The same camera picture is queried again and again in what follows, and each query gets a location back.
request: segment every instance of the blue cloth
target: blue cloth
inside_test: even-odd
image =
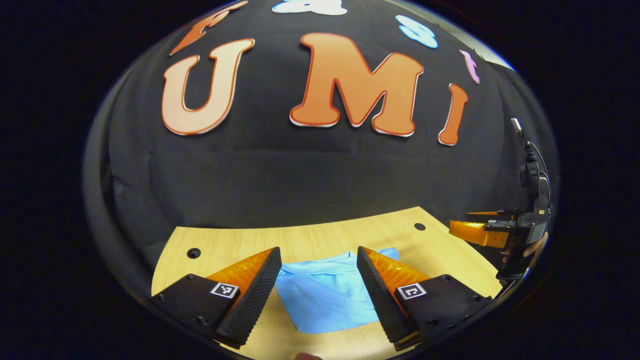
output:
[[[379,253],[398,259],[395,248]],[[282,264],[276,290],[298,331],[338,331],[378,321],[356,267],[357,254]]]

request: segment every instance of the black fabric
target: black fabric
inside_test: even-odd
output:
[[[87,139],[83,159],[83,197],[86,219],[92,230],[96,248],[111,273],[134,299],[144,302],[151,292],[152,269],[124,236],[113,216],[110,162],[108,159],[108,127],[111,104],[132,69],[122,75],[104,99],[96,114]]]
[[[540,144],[547,165],[557,170],[547,120],[517,75],[486,63],[427,20],[384,1],[350,1],[347,14],[340,16],[273,13],[277,3],[249,2],[168,57],[205,15],[195,19],[136,62],[113,102],[108,155],[115,216],[152,268],[178,225],[316,224],[413,206],[422,206],[448,225],[468,211],[521,207],[526,198],[516,171],[524,154],[511,117],[521,120]],[[432,29],[438,48],[406,37],[395,15]],[[337,125],[320,129],[291,124],[289,112],[302,101],[310,60],[300,38],[311,32],[352,38],[371,69],[394,52],[423,65],[411,137],[375,132],[371,117],[382,102],[361,127],[351,127],[337,91]],[[164,71],[200,55],[185,95],[187,107],[198,108],[209,95],[214,65],[209,52],[241,38],[254,38],[255,46],[241,58],[227,118],[202,135],[173,134],[161,118]],[[479,85],[472,81],[460,49],[476,61]],[[469,97],[460,140],[453,147],[437,140],[449,112],[450,83]],[[555,170],[552,179],[558,175]]]

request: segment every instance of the textured rubber pad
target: textured rubber pad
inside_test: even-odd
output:
[[[233,348],[240,348],[246,343],[253,326],[262,313],[264,304],[273,289],[281,267],[280,248],[275,247],[255,276],[247,292],[238,300],[238,303],[218,326],[218,336],[221,337],[220,340],[224,344]]]
[[[358,247],[356,263],[389,342],[395,343],[415,332],[417,328],[411,324],[389,293],[363,247]]]

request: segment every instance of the black backdrop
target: black backdrop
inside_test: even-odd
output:
[[[156,320],[100,262],[79,189],[84,141],[102,96],[130,62],[212,1],[2,3],[7,42],[2,141],[6,171],[3,264],[9,358],[216,357]],[[554,124],[563,199],[546,265],[518,309],[460,345],[488,357],[628,356],[623,332],[632,281],[616,265],[637,253],[616,230],[633,193],[633,45],[625,3],[465,0],[426,3],[485,40],[519,70]],[[114,34],[126,33],[126,37]],[[622,171],[616,162],[624,161]],[[615,256],[607,251],[614,251]]]
[[[561,194],[548,120],[509,69],[482,61],[436,26],[431,28],[437,51],[406,41],[393,14],[412,14],[393,3],[349,0],[348,13],[339,17],[284,15],[273,13],[272,6],[269,1],[249,3],[207,31],[207,40],[168,58],[193,23],[174,31],[136,60],[116,87],[113,102],[102,107],[109,109],[108,127],[93,135],[108,146],[101,166],[110,177],[103,187],[113,188],[103,196],[113,203],[114,218],[149,270],[175,226],[306,225],[418,205],[449,225],[467,211],[524,207],[526,194],[515,171],[524,152],[511,131],[513,116],[544,156],[552,200]],[[320,131],[288,121],[290,109],[305,92],[308,74],[309,52],[298,42],[305,33],[317,31],[353,39],[371,69],[391,52],[422,64],[425,74],[416,87],[411,137],[384,136],[369,125],[354,128],[347,121]],[[197,136],[167,130],[160,121],[163,72],[188,56],[206,58],[212,48],[246,37],[255,38],[256,46],[251,56],[243,56],[225,121]],[[480,84],[474,84],[464,63],[458,62],[459,49],[475,54]],[[206,101],[211,71],[212,61],[190,70],[187,106],[197,108]],[[437,119],[449,110],[450,83],[466,88],[471,99],[465,105],[468,120],[458,131],[461,141],[454,147],[436,140],[442,129]],[[333,105],[345,119],[339,94],[333,95]],[[88,152],[100,149],[96,143],[91,142]],[[99,241],[113,243],[108,236]],[[493,253],[499,266],[499,252]],[[122,262],[113,258],[109,261]]]

